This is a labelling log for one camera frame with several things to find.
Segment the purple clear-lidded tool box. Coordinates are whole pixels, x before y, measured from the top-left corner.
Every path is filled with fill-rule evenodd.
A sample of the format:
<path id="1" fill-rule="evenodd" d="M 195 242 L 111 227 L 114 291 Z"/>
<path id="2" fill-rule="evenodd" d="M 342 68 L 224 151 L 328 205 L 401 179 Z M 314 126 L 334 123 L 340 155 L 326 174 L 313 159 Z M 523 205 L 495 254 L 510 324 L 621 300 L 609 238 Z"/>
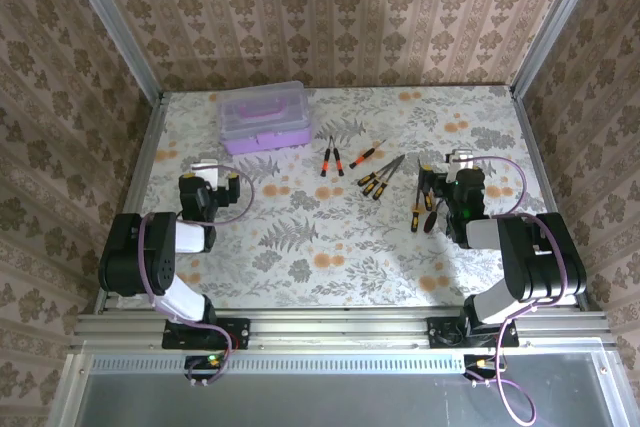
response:
<path id="1" fill-rule="evenodd" d="M 219 139 L 231 155 L 311 142 L 311 113 L 299 81 L 225 91 L 216 106 Z"/>

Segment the small black controller board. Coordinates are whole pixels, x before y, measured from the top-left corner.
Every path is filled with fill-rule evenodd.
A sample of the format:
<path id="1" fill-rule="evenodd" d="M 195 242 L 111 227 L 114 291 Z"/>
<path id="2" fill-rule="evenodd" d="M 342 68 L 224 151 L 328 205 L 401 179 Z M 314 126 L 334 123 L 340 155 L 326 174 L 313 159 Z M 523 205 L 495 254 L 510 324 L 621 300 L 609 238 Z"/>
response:
<path id="1" fill-rule="evenodd" d="M 226 355 L 221 353 L 187 356 L 184 362 L 184 375 L 192 385 L 209 385 L 219 377 L 226 360 Z"/>
<path id="2" fill-rule="evenodd" d="M 494 355 L 465 355 L 464 376 L 469 380 L 485 381 L 494 379 L 498 371 L 503 373 L 506 368 L 504 357 L 496 359 Z"/>

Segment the grey metal panel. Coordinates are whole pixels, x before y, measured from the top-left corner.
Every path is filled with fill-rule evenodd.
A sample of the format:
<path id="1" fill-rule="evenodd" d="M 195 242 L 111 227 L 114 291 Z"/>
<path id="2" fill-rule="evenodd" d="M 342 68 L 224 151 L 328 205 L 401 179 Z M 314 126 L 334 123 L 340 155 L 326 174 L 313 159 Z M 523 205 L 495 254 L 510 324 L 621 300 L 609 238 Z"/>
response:
<path id="1" fill-rule="evenodd" d="M 75 427 L 517 427 L 460 376 L 96 376 Z"/>

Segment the aluminium table side rail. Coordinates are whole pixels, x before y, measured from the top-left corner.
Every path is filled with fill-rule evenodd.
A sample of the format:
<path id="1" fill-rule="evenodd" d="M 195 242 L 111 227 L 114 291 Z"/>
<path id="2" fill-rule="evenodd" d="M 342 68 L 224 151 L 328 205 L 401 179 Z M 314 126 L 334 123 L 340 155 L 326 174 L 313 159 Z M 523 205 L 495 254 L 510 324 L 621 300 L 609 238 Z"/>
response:
<path id="1" fill-rule="evenodd" d="M 131 177 L 123 213 L 140 213 L 146 194 L 146 186 L 154 163 L 159 140 L 164 130 L 170 100 L 169 93 L 161 93 L 154 104 Z"/>
<path id="2" fill-rule="evenodd" d="M 548 211 L 557 212 L 558 206 L 554 198 L 551 184 L 545 170 L 544 162 L 540 154 L 538 144 L 536 142 L 531 124 L 529 122 L 529 118 L 527 116 L 522 98 L 520 96 L 517 96 L 514 92 L 511 93 L 511 97 L 522 130 L 523 138 L 527 145 L 527 149 L 531 158 L 532 166 L 536 174 L 538 185 L 540 187 L 541 196 L 545 203 L 545 207 Z"/>

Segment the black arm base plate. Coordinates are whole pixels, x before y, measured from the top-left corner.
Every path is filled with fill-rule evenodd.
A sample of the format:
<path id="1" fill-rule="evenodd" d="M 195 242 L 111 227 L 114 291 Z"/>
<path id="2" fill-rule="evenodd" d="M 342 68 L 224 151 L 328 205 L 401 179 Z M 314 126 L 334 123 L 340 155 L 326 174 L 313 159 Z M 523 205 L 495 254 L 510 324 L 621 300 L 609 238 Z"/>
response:
<path id="1" fill-rule="evenodd" d="M 462 317 L 427 318 L 429 345 L 443 348 L 494 348 L 501 323 L 483 324 Z"/>
<path id="2" fill-rule="evenodd" d="M 219 317 L 217 326 L 229 335 L 232 350 L 248 349 L 251 327 L 249 319 Z M 165 350 L 215 351 L 226 349 L 228 343 L 223 334 L 217 331 L 166 321 L 161 346 Z"/>

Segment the aluminium frame post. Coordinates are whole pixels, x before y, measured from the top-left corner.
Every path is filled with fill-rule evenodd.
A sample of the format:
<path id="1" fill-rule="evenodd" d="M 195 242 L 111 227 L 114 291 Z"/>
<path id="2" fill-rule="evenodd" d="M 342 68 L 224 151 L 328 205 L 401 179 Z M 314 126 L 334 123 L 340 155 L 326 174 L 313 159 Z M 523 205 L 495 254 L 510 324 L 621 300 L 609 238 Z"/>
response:
<path id="1" fill-rule="evenodd" d="M 548 57 L 579 0 L 553 0 L 511 84 L 512 97 L 522 99 Z"/>
<path id="2" fill-rule="evenodd" d="M 116 0 L 89 0 L 89 2 L 129 67 L 139 88 L 147 100 L 154 104 L 161 97 L 163 89 L 127 25 L 124 10 L 117 5 Z"/>

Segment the aluminium frame cross rail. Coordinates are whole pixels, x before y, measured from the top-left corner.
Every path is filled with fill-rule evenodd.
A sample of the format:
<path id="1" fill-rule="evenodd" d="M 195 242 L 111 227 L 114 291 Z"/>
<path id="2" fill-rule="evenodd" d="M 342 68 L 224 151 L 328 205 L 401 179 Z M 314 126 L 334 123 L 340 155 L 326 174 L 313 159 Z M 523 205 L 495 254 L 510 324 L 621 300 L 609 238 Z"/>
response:
<path id="1" fill-rule="evenodd" d="M 457 308 L 375 307 L 311 309 L 227 309 L 221 317 L 250 320 L 249 348 L 253 352 L 315 353 L 337 351 L 405 352 L 429 347 L 428 320 L 455 317 Z M 104 310 L 82 315 L 71 340 L 73 352 L 157 352 L 165 320 L 150 310 Z M 579 349 L 590 342 L 615 346 L 615 336 L 602 312 L 577 307 L 551 307 L 516 321 L 520 345 Z"/>

